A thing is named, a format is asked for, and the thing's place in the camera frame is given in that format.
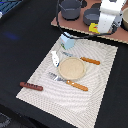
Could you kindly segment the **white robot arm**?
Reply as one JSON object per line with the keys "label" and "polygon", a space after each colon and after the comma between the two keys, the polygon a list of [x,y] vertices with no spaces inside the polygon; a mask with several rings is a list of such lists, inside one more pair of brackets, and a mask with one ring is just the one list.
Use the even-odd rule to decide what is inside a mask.
{"label": "white robot arm", "polygon": [[100,17],[98,22],[98,32],[107,33],[115,20],[120,14],[126,0],[102,0],[100,6]]}

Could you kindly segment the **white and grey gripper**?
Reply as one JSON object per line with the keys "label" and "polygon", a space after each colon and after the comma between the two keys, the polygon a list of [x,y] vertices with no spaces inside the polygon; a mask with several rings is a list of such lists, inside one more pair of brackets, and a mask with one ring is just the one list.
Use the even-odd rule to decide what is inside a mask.
{"label": "white and grey gripper", "polygon": [[98,22],[98,32],[107,33],[113,25],[121,25],[124,0],[102,0],[100,6],[100,17]]}

